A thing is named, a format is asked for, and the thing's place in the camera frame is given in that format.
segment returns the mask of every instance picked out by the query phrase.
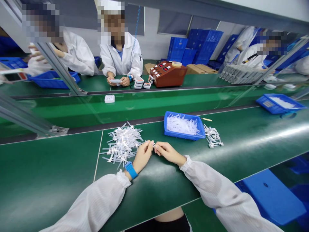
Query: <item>blue stool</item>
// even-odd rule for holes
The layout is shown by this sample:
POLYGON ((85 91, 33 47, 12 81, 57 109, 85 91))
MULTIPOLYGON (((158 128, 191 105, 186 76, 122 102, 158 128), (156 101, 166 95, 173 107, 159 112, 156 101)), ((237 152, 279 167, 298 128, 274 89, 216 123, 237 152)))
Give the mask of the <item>blue stool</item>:
POLYGON ((309 231, 309 185, 295 185, 291 191, 304 204, 307 213, 297 219, 298 224, 304 231, 309 231))
POLYGON ((309 173, 309 161, 303 158, 302 156, 297 156, 291 159, 292 162, 295 163, 296 166, 291 167, 290 169, 300 175, 302 173, 309 173))
POLYGON ((236 186, 250 194, 261 216, 277 226, 306 213, 303 203, 269 169, 237 182, 236 186))

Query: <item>white box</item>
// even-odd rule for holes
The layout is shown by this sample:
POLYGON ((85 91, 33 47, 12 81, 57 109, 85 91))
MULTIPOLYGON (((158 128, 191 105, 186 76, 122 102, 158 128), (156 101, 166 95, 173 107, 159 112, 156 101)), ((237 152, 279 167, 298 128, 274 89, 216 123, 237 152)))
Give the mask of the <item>white box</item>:
POLYGON ((115 102, 115 95, 105 95, 104 102, 105 103, 115 102))

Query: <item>brown control box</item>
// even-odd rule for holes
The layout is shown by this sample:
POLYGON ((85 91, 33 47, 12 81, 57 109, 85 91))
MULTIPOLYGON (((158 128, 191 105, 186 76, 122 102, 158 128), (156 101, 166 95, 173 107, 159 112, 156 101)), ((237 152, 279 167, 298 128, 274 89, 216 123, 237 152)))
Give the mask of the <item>brown control box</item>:
POLYGON ((187 67, 181 65, 175 67, 172 62, 162 61, 150 69, 150 75, 154 78, 154 84, 157 88, 168 86, 181 86, 184 76, 187 73, 187 67))

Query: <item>white lab coat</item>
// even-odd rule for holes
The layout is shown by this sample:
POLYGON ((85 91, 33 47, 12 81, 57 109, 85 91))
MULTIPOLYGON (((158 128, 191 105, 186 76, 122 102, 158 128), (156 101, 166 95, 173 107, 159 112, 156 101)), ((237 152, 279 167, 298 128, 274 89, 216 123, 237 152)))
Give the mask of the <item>white lab coat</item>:
MULTIPOLYGON (((229 179, 203 162, 187 162, 180 167, 201 194, 205 205, 216 209, 216 215, 233 232, 283 232, 260 215, 252 197, 242 193, 229 179)), ((56 224, 43 232, 97 232, 121 203, 131 183, 120 170, 108 174, 88 186, 69 211, 56 224)))
POLYGON ((237 40, 229 49, 229 51, 225 55, 224 59, 224 66, 230 64, 235 56, 240 54, 240 51, 237 50, 238 47, 242 47, 243 50, 247 49, 251 44, 252 40, 254 39, 256 32, 254 33, 255 27, 253 26, 246 26, 241 33, 239 34, 237 40))
POLYGON ((305 56, 283 69, 280 73, 299 73, 309 75, 309 56, 305 56))
POLYGON ((104 64, 103 75, 107 76, 108 72, 112 72, 114 76, 131 75, 140 77, 143 71, 143 59, 141 48, 136 39, 134 52, 132 52, 134 44, 134 36, 129 32, 125 32, 125 44, 122 50, 122 60, 117 50, 109 44, 101 44, 101 58, 104 64))
POLYGON ((257 43, 243 50, 238 57, 237 65, 247 65, 251 68, 262 69, 262 67, 264 66, 263 61, 266 59, 267 55, 258 55, 256 57, 253 57, 249 62, 245 64, 242 63, 243 61, 246 61, 250 56, 257 53, 257 51, 262 51, 262 47, 262 43, 257 43))
MULTIPOLYGON (((94 57, 90 48, 85 40, 72 32, 63 32, 64 41, 68 47, 68 53, 64 53, 63 58, 59 58, 65 67, 70 68, 74 72, 78 72, 82 75, 98 74, 98 68, 94 62, 94 57)), ((31 76, 37 76, 52 69, 50 64, 44 64, 46 60, 36 61, 39 57, 33 57, 28 62, 28 68, 25 68, 25 72, 31 76)))

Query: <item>window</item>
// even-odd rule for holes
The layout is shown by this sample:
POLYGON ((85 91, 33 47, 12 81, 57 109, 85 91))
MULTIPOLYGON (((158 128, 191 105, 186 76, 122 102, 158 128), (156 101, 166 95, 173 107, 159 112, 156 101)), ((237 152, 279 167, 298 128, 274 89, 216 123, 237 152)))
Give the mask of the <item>window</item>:
POLYGON ((193 16, 190 29, 211 29, 216 30, 220 20, 193 16))
MULTIPOLYGON (((94 1, 86 0, 54 0, 59 6, 60 14, 63 15, 66 27, 85 28, 97 30, 98 11, 94 1)), ((134 36, 136 29, 138 5, 128 4, 125 6, 125 21, 128 31, 134 36)), ((138 35, 144 35, 144 7, 141 7, 137 28, 138 35)))
POLYGON ((186 35, 191 15, 160 10, 158 33, 186 35))

